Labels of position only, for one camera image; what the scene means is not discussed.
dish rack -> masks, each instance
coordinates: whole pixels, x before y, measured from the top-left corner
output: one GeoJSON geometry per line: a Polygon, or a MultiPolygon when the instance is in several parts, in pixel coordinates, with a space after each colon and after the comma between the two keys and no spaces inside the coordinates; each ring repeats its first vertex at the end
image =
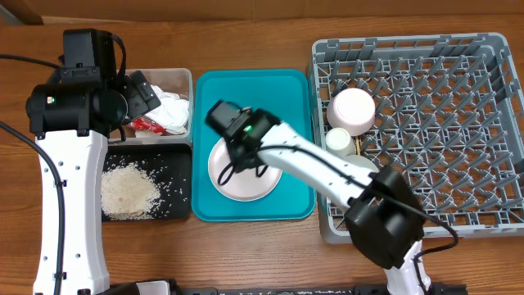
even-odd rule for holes
{"type": "MultiPolygon", "coordinates": [[[[524,234],[523,95],[501,34],[326,39],[309,64],[315,142],[325,149],[326,108],[346,88],[377,107],[362,156],[401,170],[424,210],[463,237],[524,234]]],[[[318,196],[320,231],[350,243],[342,212],[318,196]]],[[[427,237],[449,233],[425,225],[427,237]]]]}

teal tray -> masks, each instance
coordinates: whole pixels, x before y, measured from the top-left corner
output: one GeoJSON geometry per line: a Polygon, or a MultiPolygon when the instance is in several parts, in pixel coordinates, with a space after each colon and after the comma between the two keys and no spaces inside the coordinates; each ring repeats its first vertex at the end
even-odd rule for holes
{"type": "Polygon", "coordinates": [[[204,221],[301,220],[316,198],[312,188],[283,173],[277,187],[252,202],[233,201],[215,189],[207,172],[211,149],[219,136],[204,122],[218,101],[263,108],[312,138],[308,83],[298,70],[221,70],[205,73],[196,84],[193,113],[192,210],[204,221]]]}

black baking pan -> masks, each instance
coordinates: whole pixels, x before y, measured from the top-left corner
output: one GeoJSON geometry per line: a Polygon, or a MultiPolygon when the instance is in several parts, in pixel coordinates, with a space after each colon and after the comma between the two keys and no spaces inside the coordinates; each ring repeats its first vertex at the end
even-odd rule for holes
{"type": "MultiPolygon", "coordinates": [[[[155,171],[155,184],[164,183],[160,185],[160,199],[164,202],[147,214],[156,220],[186,218],[189,215],[192,149],[187,144],[109,146],[104,172],[130,163],[137,163],[138,168],[148,174],[155,171]]],[[[112,221],[103,210],[102,221],[112,221]]]]}

pink plate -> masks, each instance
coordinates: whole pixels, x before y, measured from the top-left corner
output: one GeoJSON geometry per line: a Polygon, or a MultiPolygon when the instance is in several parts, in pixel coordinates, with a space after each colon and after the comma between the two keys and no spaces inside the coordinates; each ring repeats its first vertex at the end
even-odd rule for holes
{"type": "MultiPolygon", "coordinates": [[[[281,170],[272,167],[268,167],[262,177],[256,177],[255,169],[247,169],[233,174],[229,182],[220,186],[217,184],[220,172],[230,161],[226,144],[221,138],[211,150],[210,158],[207,161],[207,171],[215,188],[225,197],[235,201],[254,201],[266,196],[277,186],[282,176],[281,170]]],[[[228,177],[228,174],[229,171],[224,175],[224,179],[228,177]]]]}

wooden table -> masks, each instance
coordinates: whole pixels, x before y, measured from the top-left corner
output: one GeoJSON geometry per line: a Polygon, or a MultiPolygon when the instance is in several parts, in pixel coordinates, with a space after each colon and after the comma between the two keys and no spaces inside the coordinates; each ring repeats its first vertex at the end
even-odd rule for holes
{"type": "MultiPolygon", "coordinates": [[[[318,39],[500,32],[524,77],[524,17],[413,16],[353,19],[128,23],[94,25],[125,42],[129,68],[305,71],[318,39]]],[[[0,52],[55,61],[62,31],[82,25],[1,27],[0,52]]],[[[0,61],[0,118],[30,136],[25,100],[51,70],[0,61]]],[[[41,243],[41,184],[34,151],[0,132],[0,293],[30,294],[41,243]]],[[[426,247],[447,239],[425,240],[426,247]]],[[[283,288],[384,283],[383,271],[351,245],[325,243],[318,214],[297,222],[210,224],[187,221],[106,223],[111,282],[174,277],[184,287],[283,288]]],[[[471,294],[524,293],[524,237],[464,239],[425,258],[434,281],[468,284],[471,294]]]]}

